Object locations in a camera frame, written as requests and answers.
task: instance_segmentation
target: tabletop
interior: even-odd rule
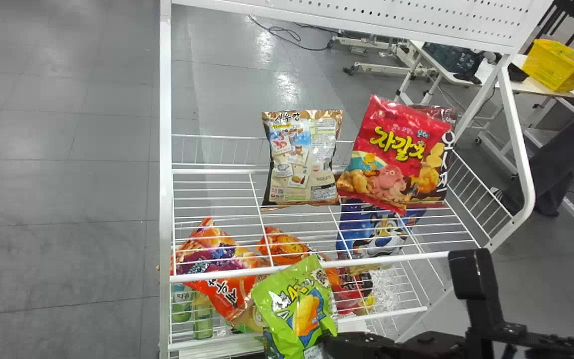
[[[442,65],[438,63],[437,60],[433,59],[431,55],[429,55],[426,51],[423,50],[422,46],[424,45],[424,41],[410,41],[413,47],[421,53],[422,57],[426,59],[429,63],[432,64],[433,67],[437,71],[439,71],[442,76],[451,84],[461,85],[461,86],[481,86],[473,84],[470,81],[466,80],[458,80],[453,75],[455,73],[448,71]],[[526,61],[526,55],[517,54],[513,58],[513,64],[519,68],[522,68],[522,65]],[[491,71],[493,70],[494,65],[487,63],[487,61],[482,61],[480,64],[480,68],[475,73],[476,77],[481,80],[481,82],[485,82],[488,79]],[[544,84],[540,83],[536,79],[528,77],[523,82],[511,81],[511,86],[513,87],[513,92],[515,93],[533,93],[535,95],[542,95],[542,96],[556,96],[556,97],[565,97],[565,98],[574,98],[574,90],[570,92],[556,92],[552,91],[551,89],[544,86]]]

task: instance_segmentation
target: green bottle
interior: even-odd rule
[[[214,335],[214,307],[194,305],[194,339],[207,339]]]
[[[184,323],[192,316],[192,300],[194,291],[183,284],[175,284],[171,287],[171,321]]]

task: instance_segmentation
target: caster wheel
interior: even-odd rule
[[[358,68],[356,66],[352,66],[349,68],[343,67],[342,71],[344,71],[344,73],[346,73],[349,76],[353,76],[353,74],[356,73],[356,71],[358,71]]]

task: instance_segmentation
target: gray tile floor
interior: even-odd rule
[[[325,107],[346,111],[352,138],[368,96],[401,81],[348,77],[341,67],[364,58],[301,50],[245,16],[176,6],[173,17],[178,133],[261,136],[260,111]],[[259,21],[309,46],[329,38]],[[0,0],[0,358],[155,356],[156,32],[155,0]],[[474,93],[448,89],[464,103]],[[504,183],[461,146],[489,184]],[[509,320],[574,335],[572,218],[534,215],[495,258]],[[419,330],[461,333],[462,305],[446,304]]]

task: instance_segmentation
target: green snack bag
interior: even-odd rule
[[[271,359],[304,359],[321,336],[338,335],[331,286],[316,255],[270,275],[251,295],[269,327],[264,336]]]

